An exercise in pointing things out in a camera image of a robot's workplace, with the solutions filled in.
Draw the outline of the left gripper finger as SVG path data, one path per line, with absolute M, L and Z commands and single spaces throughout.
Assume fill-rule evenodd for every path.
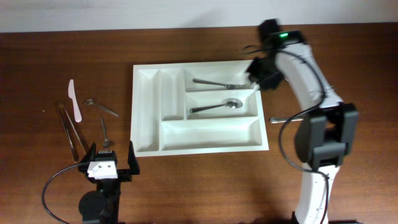
M 131 174 L 140 174 L 140 167 L 134 152 L 134 146 L 132 141 L 129 142 L 127 163 L 129 165 Z
M 93 143 L 88 152 L 83 156 L 83 159 L 80 161 L 80 164 L 89 164 L 91 161 L 93 161 L 95 159 L 95 155 L 96 155 L 96 144 Z

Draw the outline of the large metal spoon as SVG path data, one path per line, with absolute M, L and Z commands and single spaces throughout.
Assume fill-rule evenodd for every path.
M 210 110 L 214 108 L 219 108 L 219 107 L 227 107 L 227 108 L 241 108 L 243 106 L 243 102 L 237 98 L 228 98 L 225 99 L 221 104 L 218 105 L 212 105 L 212 106 L 202 106 L 202 107 L 197 107 L 197 108 L 190 108 L 189 113 L 197 113 L 205 110 Z

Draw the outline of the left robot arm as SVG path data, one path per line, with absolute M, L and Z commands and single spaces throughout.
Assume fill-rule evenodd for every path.
M 78 204 L 83 223 L 117 223 L 121 184 L 131 182 L 134 175 L 140 174 L 133 142 L 129 143 L 127 169 L 117 168 L 115 151 L 97 151 L 92 144 L 87 154 L 78 164 L 78 170 L 87 180 L 96 184 L 96 189 L 84 194 Z

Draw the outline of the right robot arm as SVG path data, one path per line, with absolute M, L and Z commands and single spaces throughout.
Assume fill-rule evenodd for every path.
M 283 134 L 278 135 L 282 157 L 303 173 L 300 199 L 291 223 L 329 223 L 333 182 L 352 150 L 358 110 L 335 93 L 301 31 L 282 30 L 277 19 L 268 19 L 259 25 L 258 32 L 259 51 L 265 56 L 255 57 L 247 68 L 249 81 L 260 90 L 274 90 L 287 80 L 301 107 L 281 126 L 284 130 L 294 119 L 301 119 L 294 137 L 300 164 L 287 157 L 282 147 Z

